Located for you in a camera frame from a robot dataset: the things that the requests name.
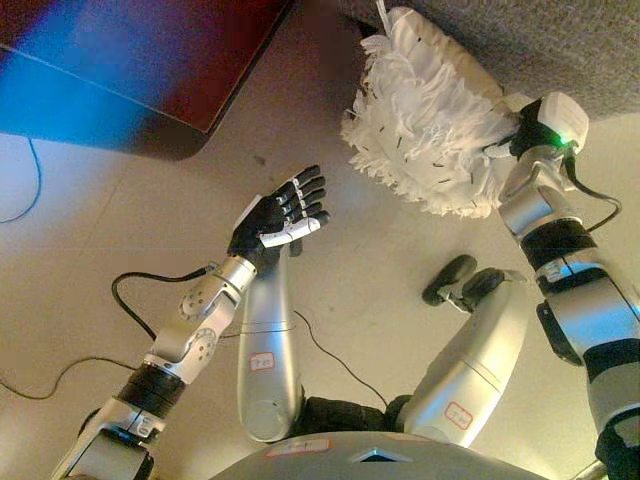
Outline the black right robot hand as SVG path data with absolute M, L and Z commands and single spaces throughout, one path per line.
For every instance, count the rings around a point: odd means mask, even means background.
M 569 95 L 549 93 L 524 106 L 517 113 L 518 128 L 503 140 L 488 145 L 482 152 L 489 157 L 508 155 L 519 159 L 536 146 L 572 147 L 579 153 L 586 144 L 589 117 Z

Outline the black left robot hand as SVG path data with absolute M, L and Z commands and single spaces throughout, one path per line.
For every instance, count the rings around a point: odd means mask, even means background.
M 329 222 L 321 203 L 325 183 L 320 167 L 312 165 L 271 194 L 256 196 L 237 220 L 227 254 L 249 261 L 259 273 L 273 268 L 283 246 L 299 243 Z

